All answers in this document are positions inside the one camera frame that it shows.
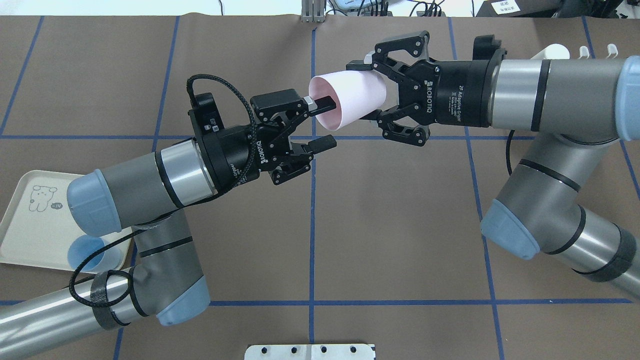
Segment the white label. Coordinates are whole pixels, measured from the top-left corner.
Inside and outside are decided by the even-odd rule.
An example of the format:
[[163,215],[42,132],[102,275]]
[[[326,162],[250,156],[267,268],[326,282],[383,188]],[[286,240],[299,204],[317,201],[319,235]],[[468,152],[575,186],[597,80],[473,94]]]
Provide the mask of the white label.
[[520,11],[516,0],[496,1],[495,3],[491,3],[491,6],[493,6],[493,9],[497,14],[515,13]]

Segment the white cylinder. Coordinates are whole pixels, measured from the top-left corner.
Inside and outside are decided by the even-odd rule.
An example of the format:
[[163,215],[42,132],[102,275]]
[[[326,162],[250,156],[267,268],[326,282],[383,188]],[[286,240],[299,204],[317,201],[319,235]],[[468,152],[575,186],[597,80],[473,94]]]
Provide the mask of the white cylinder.
[[338,130],[378,109],[387,98],[387,87],[375,71],[340,71],[315,76],[309,83],[313,100],[330,96],[335,109],[316,116],[327,130]]

